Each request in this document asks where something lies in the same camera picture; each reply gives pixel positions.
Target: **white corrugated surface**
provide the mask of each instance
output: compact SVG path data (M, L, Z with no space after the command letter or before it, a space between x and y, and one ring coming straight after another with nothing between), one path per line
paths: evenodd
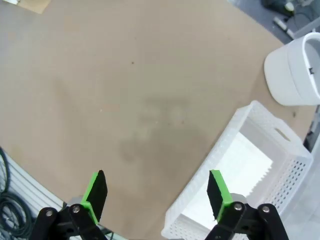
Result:
M56 197L53 193L44 188L39 182L24 171L12 158L6 155L10 170L9 191L21 197L29 206L32 216L37 217L42 208L52 207L57 211L63 207L63 201ZM4 183L4 162L0 157L1 185ZM71 237L71 240L81 240L79 236ZM125 240L123 237L114 234L114 240Z

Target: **brown tabletop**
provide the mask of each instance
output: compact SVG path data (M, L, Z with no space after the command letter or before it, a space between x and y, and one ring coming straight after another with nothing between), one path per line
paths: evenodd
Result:
M314 114L275 102L263 62L282 44L226 0L1 3L0 20L0 144L64 201L104 170L101 223L126 238L160 237L237 108L301 138Z

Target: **screw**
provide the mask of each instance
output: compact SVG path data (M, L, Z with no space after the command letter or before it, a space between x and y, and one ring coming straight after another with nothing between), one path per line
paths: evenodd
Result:
M53 212L52 210L48 210L48 211L46 211L45 215L46 215L47 217L50 217L53 213L54 213L54 212Z
M237 211L241 211L241 210L242 210L241 204L240 204L240 203L236 203L236 204L234 205L234 209L237 210Z
M80 207L79 206L74 206L73 208L72 208L72 212L73 213L78 213L80 211Z
M264 211L265 213L268 213L268 212L270 212L270 209L267 206L263 206L262 211Z

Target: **black cable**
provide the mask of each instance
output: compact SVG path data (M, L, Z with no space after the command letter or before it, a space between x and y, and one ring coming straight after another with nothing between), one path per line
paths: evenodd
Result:
M10 169L6 154L1 147L0 156L4 163L6 175L4 177L4 190L0 193L0 225L12 237L27 239L33 228L32 214L28 205L19 196L8 191L11 180Z

